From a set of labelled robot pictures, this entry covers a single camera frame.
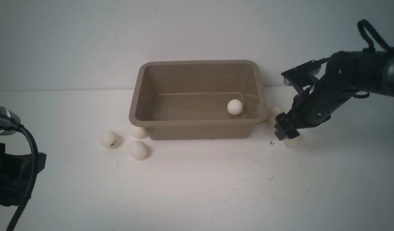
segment black bracket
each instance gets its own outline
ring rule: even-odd
[[[0,205],[18,206],[31,174],[31,154],[10,155],[0,143]],[[46,154],[39,152],[38,173],[45,168]]]
[[[289,81],[290,85],[292,85],[299,94],[301,94],[305,86],[313,86],[318,81],[314,75],[320,71],[321,65],[326,63],[328,59],[329,58],[311,60],[298,67],[282,72],[281,75]]]

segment white table surface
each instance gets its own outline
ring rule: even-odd
[[[265,91],[289,110],[293,88]],[[263,123],[248,139],[146,138],[151,155],[138,161],[127,151],[132,93],[0,92],[47,153],[16,230],[394,230],[394,98],[352,98],[295,148]],[[105,149],[105,130],[124,144]],[[21,134],[0,142],[30,153]],[[0,230],[15,209],[0,206]]]

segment plastic tub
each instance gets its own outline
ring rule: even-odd
[[[227,104],[243,102],[239,115]],[[267,119],[257,64],[248,60],[170,61],[139,71],[129,119],[153,140],[249,137]]]

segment robotic arm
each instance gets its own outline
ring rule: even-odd
[[[14,230],[31,197],[37,174],[44,169],[46,164],[46,154],[37,151],[33,136],[20,124],[20,118],[12,111],[0,106],[0,136],[16,132],[26,137],[31,154],[7,154],[6,145],[0,143],[0,205],[18,206],[7,231]]]
[[[370,92],[394,97],[394,47],[389,47],[365,19],[357,26],[368,48],[339,51],[329,58],[309,61],[281,73],[285,85],[292,85],[298,95],[291,110],[275,118],[275,135],[279,140],[299,136],[297,129],[319,126],[351,97],[367,98]],[[375,51],[365,29],[385,51]],[[327,63],[326,73],[318,80],[314,74],[323,63]],[[360,91],[367,94],[357,95]]]

